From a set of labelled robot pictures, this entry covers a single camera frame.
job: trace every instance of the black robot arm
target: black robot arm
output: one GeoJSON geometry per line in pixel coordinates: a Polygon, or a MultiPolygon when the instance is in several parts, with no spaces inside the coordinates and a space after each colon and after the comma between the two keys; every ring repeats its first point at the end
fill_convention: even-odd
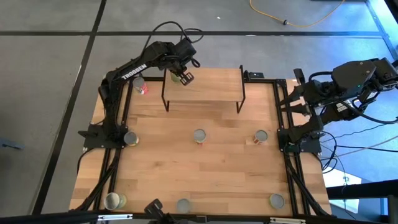
{"type": "Polygon", "coordinates": [[[186,64],[193,66],[200,64],[193,58],[196,50],[189,38],[182,39],[178,44],[171,42],[154,42],[146,47],[140,56],[132,59],[123,66],[106,74],[98,88],[104,104],[105,119],[102,124],[91,124],[87,131],[79,131],[85,140],[85,147],[121,148],[125,145],[123,136],[128,128],[117,123],[118,108],[125,83],[141,75],[141,72],[158,67],[159,70],[168,69],[180,78],[183,85],[188,85],[193,79],[191,73],[185,74],[186,64]]]}
{"type": "Polygon", "coordinates": [[[363,114],[380,93],[398,88],[396,67],[397,61],[390,63],[386,58],[347,62],[334,68],[332,72],[312,74],[308,82],[305,81],[301,69],[295,69],[294,73],[300,85],[279,104],[284,105],[302,97],[305,104],[291,106],[290,110],[311,117],[304,125],[281,130],[279,137],[286,143],[299,145],[319,138],[323,126],[332,121],[349,121],[358,116],[378,123],[398,123],[398,118],[393,121],[380,121],[363,114]],[[313,79],[319,75],[331,75],[332,81],[319,82],[313,79]],[[316,113],[317,108],[323,108],[320,114],[316,113]]]}

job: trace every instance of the wooden shelf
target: wooden shelf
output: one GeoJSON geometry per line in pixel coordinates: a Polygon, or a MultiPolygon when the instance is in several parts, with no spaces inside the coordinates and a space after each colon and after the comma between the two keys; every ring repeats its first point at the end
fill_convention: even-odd
{"type": "Polygon", "coordinates": [[[241,70],[238,68],[188,68],[195,79],[187,86],[165,75],[164,98],[167,101],[242,101],[241,70]]]}

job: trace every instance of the open can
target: open can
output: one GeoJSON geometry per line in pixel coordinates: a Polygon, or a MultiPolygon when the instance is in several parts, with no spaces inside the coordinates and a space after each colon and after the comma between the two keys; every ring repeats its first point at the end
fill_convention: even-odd
{"type": "Polygon", "coordinates": [[[127,197],[124,194],[117,194],[115,192],[109,193],[104,199],[104,206],[108,210],[120,209],[125,206],[127,197]]]}
{"type": "Polygon", "coordinates": [[[268,134],[263,130],[258,130],[253,136],[253,142],[255,144],[262,144],[268,138],[268,134]]]}
{"type": "Polygon", "coordinates": [[[138,136],[132,131],[129,131],[128,133],[126,133],[124,135],[123,139],[124,139],[124,142],[129,146],[136,146],[139,142],[138,136]]]}
{"type": "Polygon", "coordinates": [[[285,205],[285,199],[280,194],[272,194],[269,197],[269,203],[275,209],[281,209],[285,205]]]}
{"type": "Polygon", "coordinates": [[[191,202],[188,199],[180,199],[177,202],[177,211],[178,213],[187,214],[191,211],[191,202]]]}
{"type": "Polygon", "coordinates": [[[148,92],[147,84],[142,77],[135,78],[132,81],[132,85],[139,92],[139,94],[146,94],[148,92]]]}
{"type": "Polygon", "coordinates": [[[203,144],[206,141],[206,132],[202,129],[197,129],[193,132],[193,139],[198,144],[203,144]]]}

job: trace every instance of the red can label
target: red can label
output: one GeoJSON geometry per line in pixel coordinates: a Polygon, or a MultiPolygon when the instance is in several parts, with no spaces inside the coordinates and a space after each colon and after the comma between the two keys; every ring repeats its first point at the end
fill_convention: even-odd
{"type": "Polygon", "coordinates": [[[262,142],[260,142],[260,140],[256,139],[255,136],[253,136],[253,142],[254,142],[255,144],[261,144],[261,143],[262,143],[262,142]]]}
{"type": "Polygon", "coordinates": [[[138,90],[139,94],[146,94],[148,92],[147,84],[144,83],[141,87],[136,87],[136,90],[138,90]]]}

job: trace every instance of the can lid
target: can lid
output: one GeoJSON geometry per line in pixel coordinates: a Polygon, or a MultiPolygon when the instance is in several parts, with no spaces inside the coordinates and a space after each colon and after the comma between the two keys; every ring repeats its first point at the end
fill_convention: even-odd
{"type": "Polygon", "coordinates": [[[191,210],[191,203],[188,199],[180,199],[177,202],[177,211],[179,213],[188,213],[191,210]]]}
{"type": "Polygon", "coordinates": [[[271,197],[269,197],[269,201],[276,209],[283,208],[285,205],[285,199],[280,194],[272,194],[271,197]]]}
{"type": "Polygon", "coordinates": [[[263,130],[258,130],[256,132],[256,139],[258,139],[260,141],[265,141],[268,139],[268,134],[263,130]]]}
{"type": "Polygon", "coordinates": [[[193,132],[194,140],[202,141],[206,138],[206,132],[202,129],[197,129],[193,132]]]}
{"type": "Polygon", "coordinates": [[[137,77],[132,81],[134,87],[141,87],[145,84],[145,80],[142,77],[137,77]]]}
{"type": "Polygon", "coordinates": [[[111,192],[104,199],[104,206],[108,210],[114,210],[120,203],[120,197],[117,193],[111,192]]]}
{"type": "Polygon", "coordinates": [[[123,139],[126,144],[134,144],[137,141],[137,135],[134,132],[129,131],[124,135],[123,139]]]}

